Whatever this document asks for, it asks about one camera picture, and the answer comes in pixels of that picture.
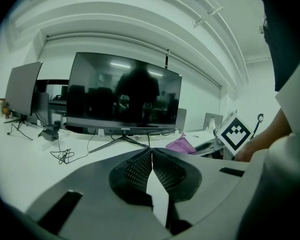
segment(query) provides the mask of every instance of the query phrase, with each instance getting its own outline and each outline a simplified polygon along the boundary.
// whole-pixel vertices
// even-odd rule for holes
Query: black screen
[[[31,115],[32,98],[42,62],[15,67],[6,88],[6,107],[24,116]]]
[[[67,123],[174,128],[181,82],[181,75],[139,60],[77,52],[67,93]]]

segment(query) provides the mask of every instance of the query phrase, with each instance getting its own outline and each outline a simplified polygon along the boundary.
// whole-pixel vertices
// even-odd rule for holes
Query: power adapter
[[[48,124],[48,125],[45,126],[45,128],[47,130],[51,130],[51,131],[57,132],[57,131],[59,131],[60,126],[57,125],[57,124]]]
[[[56,131],[50,129],[43,130],[41,136],[49,142],[53,142],[59,139],[59,134]]]

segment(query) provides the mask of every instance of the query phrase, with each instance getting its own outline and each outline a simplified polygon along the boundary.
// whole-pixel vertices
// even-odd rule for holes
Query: pink cloth
[[[191,154],[196,152],[196,149],[182,135],[180,138],[165,146],[168,150],[173,150],[180,153]]]

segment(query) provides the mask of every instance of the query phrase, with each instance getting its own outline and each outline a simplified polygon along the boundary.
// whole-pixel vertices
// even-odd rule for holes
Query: curved monitor
[[[77,52],[67,124],[112,130],[174,129],[182,76],[139,60]]]

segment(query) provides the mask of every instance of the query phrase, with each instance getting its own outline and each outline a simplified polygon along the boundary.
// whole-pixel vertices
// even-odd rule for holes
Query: monitor stand
[[[24,115],[20,115],[20,118],[17,118],[17,119],[14,119],[14,120],[10,120],[10,121],[7,121],[7,122],[4,122],[4,124],[8,124],[8,123],[19,123],[18,124],[18,127],[17,127],[17,130],[19,129],[21,123],[24,123],[26,121],[26,117]]]
[[[111,146],[112,144],[117,143],[117,142],[120,142],[120,141],[126,141],[126,142],[130,142],[130,143],[132,143],[132,144],[137,144],[137,145],[139,145],[139,146],[141,146],[141,147],[143,147],[143,148],[149,148],[148,145],[141,144],[141,143],[135,141],[134,139],[131,139],[131,138],[127,137],[126,135],[123,135],[123,136],[120,137],[120,138],[117,138],[117,139],[115,139],[115,140],[113,140],[113,141],[111,141],[111,142],[109,142],[109,143],[107,143],[107,144],[105,144],[105,145],[103,145],[103,146],[97,147],[97,148],[95,148],[94,150],[89,151],[89,154],[94,153],[94,152],[96,152],[96,151],[99,151],[99,150],[101,150],[101,149],[104,149],[104,148],[106,148],[106,147],[109,147],[109,146]]]

